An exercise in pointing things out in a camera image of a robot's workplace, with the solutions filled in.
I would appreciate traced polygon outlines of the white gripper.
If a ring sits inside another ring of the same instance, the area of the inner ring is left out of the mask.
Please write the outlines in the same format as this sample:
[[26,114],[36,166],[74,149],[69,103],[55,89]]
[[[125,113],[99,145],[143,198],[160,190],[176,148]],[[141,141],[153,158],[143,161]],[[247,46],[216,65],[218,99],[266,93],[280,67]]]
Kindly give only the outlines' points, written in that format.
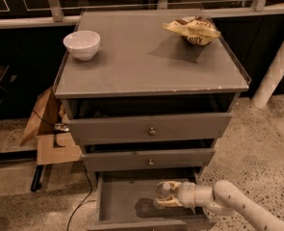
[[167,190],[177,190],[177,199],[159,199],[155,198],[154,203],[158,208],[177,208],[185,207],[194,209],[195,208],[195,183],[184,182],[180,183],[177,181],[167,181]]

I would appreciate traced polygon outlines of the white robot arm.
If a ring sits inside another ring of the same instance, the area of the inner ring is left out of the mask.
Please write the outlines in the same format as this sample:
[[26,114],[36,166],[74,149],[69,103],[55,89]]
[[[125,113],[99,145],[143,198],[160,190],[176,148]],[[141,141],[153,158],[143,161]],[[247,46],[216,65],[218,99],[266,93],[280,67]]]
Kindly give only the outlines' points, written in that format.
[[219,180],[213,187],[192,182],[163,181],[157,185],[160,207],[201,207],[220,216],[239,213],[256,231],[284,231],[284,221],[246,197],[234,184]]

